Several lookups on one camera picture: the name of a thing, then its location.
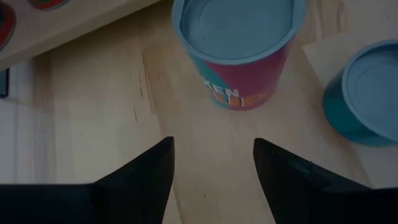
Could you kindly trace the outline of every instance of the wooden board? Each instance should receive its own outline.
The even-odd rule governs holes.
[[[4,0],[17,16],[14,35],[0,52],[0,69],[30,59],[158,0],[70,0],[52,11],[33,8],[27,0]]]
[[[0,101],[0,140],[8,146],[0,153],[10,158],[1,181],[92,181],[169,135],[176,171],[164,223],[274,223],[254,168],[254,138],[362,184],[382,181],[370,183],[353,145],[329,126],[318,70],[303,49],[351,30],[336,17],[352,8],[309,0],[277,94],[236,112],[212,102],[172,30],[171,5],[154,4],[13,68],[13,94]]]

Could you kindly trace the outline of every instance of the cylindrical container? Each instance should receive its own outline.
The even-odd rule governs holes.
[[[8,44],[15,26],[14,10],[8,4],[0,2],[0,51]]]
[[[326,88],[323,108],[344,137],[365,146],[398,143],[398,40],[356,54]]]
[[[49,11],[63,6],[69,0],[28,0],[28,1],[36,9]]]
[[[305,0],[175,0],[174,29],[214,99],[249,110],[275,92]]]

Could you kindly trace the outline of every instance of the cup lid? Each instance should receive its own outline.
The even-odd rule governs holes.
[[[305,0],[175,0],[173,24],[198,57],[249,63],[282,48],[304,15]]]
[[[398,40],[362,50],[346,67],[343,94],[367,128],[398,141]]]

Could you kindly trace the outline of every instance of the pink paper cup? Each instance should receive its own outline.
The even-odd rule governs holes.
[[[174,29],[216,102],[250,110],[275,93],[305,0],[175,0]]]

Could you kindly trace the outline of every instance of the teal container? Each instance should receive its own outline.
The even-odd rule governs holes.
[[[366,47],[327,86],[323,109],[347,139],[365,146],[398,144],[398,40]]]

